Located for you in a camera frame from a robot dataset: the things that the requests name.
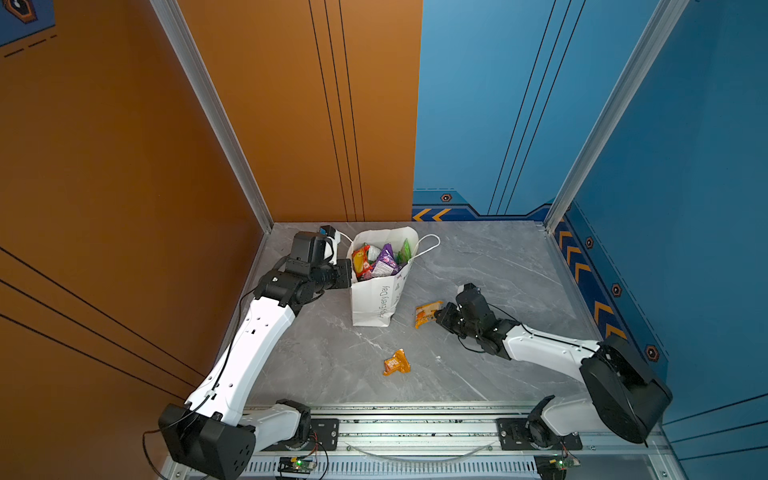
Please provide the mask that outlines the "green circuit board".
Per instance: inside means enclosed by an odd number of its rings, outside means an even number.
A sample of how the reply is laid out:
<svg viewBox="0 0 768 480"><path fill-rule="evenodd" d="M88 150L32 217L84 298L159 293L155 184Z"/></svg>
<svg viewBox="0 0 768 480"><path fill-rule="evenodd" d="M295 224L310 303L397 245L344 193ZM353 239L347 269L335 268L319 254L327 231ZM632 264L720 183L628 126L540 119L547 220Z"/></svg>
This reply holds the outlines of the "green circuit board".
<svg viewBox="0 0 768 480"><path fill-rule="evenodd" d="M574 456L535 456L536 471L542 480L565 480L568 472L581 466Z"/></svg>
<svg viewBox="0 0 768 480"><path fill-rule="evenodd" d="M312 475L318 462L310 457L280 457L276 473L278 479L304 479Z"/></svg>

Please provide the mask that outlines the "white paper bag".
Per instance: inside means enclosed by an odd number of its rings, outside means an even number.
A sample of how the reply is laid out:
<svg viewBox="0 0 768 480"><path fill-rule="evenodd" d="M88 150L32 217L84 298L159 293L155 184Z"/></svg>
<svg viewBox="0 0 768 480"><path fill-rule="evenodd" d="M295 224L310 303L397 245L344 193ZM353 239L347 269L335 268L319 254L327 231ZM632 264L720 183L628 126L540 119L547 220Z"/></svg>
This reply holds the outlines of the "white paper bag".
<svg viewBox="0 0 768 480"><path fill-rule="evenodd" d="M388 327L405 285L416 263L416 259L436 249L441 239L436 234L418 237L411 227L396 229L367 230L357 234L349 248L347 257L353 259L354 252L365 245L383 250L386 245L399 253L404 246L410 248L409 260L394 275L358 280L353 275L351 287L352 323L355 327Z"/></svg>

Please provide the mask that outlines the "small orange candy wrapper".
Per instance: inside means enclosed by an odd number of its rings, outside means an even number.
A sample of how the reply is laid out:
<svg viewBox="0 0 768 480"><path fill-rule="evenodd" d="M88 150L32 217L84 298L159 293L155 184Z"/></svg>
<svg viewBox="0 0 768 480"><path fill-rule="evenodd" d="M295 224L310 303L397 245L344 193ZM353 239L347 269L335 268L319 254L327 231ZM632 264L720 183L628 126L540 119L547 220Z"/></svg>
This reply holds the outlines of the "small orange candy wrapper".
<svg viewBox="0 0 768 480"><path fill-rule="evenodd" d="M403 349L398 349L392 357L384 361L384 376L390 376L397 372L409 373L410 371L411 365Z"/></svg>

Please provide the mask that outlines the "small orange snack packet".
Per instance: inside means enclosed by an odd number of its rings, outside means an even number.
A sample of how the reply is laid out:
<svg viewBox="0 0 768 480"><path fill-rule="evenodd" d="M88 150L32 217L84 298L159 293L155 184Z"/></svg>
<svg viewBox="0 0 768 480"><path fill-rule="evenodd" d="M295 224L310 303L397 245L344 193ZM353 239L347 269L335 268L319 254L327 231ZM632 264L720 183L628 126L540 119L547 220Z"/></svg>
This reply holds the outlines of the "small orange snack packet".
<svg viewBox="0 0 768 480"><path fill-rule="evenodd" d="M442 301L434 301L428 304L420 305L415 309L414 327L419 329L422 325L434 321L436 313L443 308Z"/></svg>

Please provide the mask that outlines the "right aluminium corner post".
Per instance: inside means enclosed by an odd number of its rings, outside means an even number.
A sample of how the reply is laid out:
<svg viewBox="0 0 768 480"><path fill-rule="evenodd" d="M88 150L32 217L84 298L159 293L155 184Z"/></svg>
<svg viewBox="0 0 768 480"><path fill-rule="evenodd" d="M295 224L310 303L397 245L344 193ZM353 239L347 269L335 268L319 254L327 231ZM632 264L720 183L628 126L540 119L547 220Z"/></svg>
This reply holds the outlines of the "right aluminium corner post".
<svg viewBox="0 0 768 480"><path fill-rule="evenodd" d="M651 15L544 220L552 235L689 4L662 0Z"/></svg>

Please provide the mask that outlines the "left green circuit board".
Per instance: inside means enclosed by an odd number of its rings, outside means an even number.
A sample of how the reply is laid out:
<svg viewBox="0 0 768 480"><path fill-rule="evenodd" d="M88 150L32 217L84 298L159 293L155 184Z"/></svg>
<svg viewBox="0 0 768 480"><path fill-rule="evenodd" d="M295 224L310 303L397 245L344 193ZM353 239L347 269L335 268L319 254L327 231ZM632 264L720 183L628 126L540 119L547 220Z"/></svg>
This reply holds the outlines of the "left green circuit board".
<svg viewBox="0 0 768 480"><path fill-rule="evenodd" d="M278 479L304 479L312 475L318 462L310 457L280 457L276 473Z"/></svg>

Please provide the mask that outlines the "red snack packet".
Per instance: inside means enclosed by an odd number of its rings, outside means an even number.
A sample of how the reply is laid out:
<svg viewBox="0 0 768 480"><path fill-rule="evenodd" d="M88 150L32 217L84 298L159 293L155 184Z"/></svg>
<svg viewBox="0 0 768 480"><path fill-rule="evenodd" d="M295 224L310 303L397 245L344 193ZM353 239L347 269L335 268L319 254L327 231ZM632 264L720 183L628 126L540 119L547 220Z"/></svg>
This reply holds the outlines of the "red snack packet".
<svg viewBox="0 0 768 480"><path fill-rule="evenodd" d="M370 246L364 244L362 247L353 252L352 265L358 281L362 280L363 277L371 270L369 250Z"/></svg>

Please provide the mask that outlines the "green cucumber chips bag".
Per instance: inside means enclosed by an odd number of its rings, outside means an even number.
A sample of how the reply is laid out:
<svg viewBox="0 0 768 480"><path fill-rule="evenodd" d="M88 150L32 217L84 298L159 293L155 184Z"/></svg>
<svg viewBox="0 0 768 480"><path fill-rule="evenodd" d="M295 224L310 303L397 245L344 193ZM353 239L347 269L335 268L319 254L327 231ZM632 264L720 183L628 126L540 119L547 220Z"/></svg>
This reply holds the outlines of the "green cucumber chips bag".
<svg viewBox="0 0 768 480"><path fill-rule="evenodd" d="M412 258L411 245L408 239L403 241L401 249L396 254L396 261L399 268L405 267Z"/></svg>

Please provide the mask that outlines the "purple white snack bag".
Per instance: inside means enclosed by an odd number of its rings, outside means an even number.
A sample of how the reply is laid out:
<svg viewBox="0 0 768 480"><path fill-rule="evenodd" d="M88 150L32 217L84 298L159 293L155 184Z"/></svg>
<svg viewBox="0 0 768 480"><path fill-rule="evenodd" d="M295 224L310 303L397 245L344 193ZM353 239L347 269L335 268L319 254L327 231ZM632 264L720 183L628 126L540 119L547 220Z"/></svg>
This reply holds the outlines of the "purple white snack bag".
<svg viewBox="0 0 768 480"><path fill-rule="evenodd" d="M385 244L373 266L372 276L374 278L389 277L396 275L399 269L400 266L396 260L392 245L389 243Z"/></svg>

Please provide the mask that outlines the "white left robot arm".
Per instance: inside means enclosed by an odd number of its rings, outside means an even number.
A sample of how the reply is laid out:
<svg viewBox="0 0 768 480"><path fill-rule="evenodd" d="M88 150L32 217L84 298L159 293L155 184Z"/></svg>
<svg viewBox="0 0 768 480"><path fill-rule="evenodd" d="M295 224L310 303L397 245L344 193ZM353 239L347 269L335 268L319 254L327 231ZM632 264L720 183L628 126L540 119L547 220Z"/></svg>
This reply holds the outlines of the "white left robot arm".
<svg viewBox="0 0 768 480"><path fill-rule="evenodd" d="M304 446L311 409L282 399L246 419L250 392L280 337L301 309L328 290L348 289L353 269L338 246L342 235L324 225L295 234L290 252L238 303L236 333L183 405L168 405L158 419L170 457L215 479L236 479L252 455L276 444Z"/></svg>

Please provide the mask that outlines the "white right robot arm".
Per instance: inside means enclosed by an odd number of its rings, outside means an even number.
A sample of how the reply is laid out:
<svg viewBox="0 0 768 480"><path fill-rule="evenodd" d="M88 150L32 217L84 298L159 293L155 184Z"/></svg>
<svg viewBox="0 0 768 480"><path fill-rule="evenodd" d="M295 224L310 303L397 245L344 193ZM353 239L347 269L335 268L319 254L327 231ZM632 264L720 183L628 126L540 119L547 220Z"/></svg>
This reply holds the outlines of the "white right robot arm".
<svg viewBox="0 0 768 480"><path fill-rule="evenodd" d="M624 338L595 341L535 330L491 306L472 283L433 317L459 340L475 340L478 353L539 365L584 385L583 394L545 396L528 414L528 440L540 449L584 432L610 432L643 444L673 400L669 387Z"/></svg>

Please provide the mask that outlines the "right green circuit board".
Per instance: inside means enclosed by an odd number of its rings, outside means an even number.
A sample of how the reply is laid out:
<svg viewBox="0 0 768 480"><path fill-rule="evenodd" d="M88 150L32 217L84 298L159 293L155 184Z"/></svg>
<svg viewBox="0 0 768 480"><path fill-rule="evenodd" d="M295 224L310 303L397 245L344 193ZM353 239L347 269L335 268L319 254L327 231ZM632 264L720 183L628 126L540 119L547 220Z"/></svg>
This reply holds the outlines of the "right green circuit board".
<svg viewBox="0 0 768 480"><path fill-rule="evenodd" d="M581 466L574 456L535 456L536 471L542 480L565 480L568 472Z"/></svg>

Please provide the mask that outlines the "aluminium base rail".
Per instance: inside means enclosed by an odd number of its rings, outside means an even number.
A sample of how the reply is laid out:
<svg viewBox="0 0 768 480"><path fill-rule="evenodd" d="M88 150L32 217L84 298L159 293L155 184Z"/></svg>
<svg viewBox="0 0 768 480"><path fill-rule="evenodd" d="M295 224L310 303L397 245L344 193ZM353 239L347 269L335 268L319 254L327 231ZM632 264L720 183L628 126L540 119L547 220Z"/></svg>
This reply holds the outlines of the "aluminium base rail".
<svg viewBox="0 0 768 480"><path fill-rule="evenodd" d="M566 479L686 476L660 429L643 444L584 432L540 449L525 431L531 408L504 402L317 405L309 442L254 453L236 479L278 479L284 456L318 462L304 479L541 479L535 456L577 457L581 466Z"/></svg>

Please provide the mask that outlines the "aluminium corner post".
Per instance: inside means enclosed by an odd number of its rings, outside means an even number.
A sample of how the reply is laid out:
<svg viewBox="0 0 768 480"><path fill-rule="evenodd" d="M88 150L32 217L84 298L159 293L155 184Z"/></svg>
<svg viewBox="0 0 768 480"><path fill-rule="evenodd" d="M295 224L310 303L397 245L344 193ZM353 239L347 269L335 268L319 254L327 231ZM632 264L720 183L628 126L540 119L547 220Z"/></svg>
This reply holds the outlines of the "aluminium corner post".
<svg viewBox="0 0 768 480"><path fill-rule="evenodd" d="M269 235L274 220L179 3L151 0L150 4L260 228Z"/></svg>
<svg viewBox="0 0 768 480"><path fill-rule="evenodd" d="M689 4L662 0L651 15L544 220L552 235Z"/></svg>

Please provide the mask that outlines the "left aluminium corner post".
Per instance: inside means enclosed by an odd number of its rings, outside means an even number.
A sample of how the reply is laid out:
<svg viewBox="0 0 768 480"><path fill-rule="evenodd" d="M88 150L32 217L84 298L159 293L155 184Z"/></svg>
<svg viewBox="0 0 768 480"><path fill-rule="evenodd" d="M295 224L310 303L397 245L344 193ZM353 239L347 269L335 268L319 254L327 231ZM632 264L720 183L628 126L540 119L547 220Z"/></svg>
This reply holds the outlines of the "left aluminium corner post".
<svg viewBox="0 0 768 480"><path fill-rule="evenodd" d="M260 228L269 235L274 220L179 3L151 0L150 4Z"/></svg>

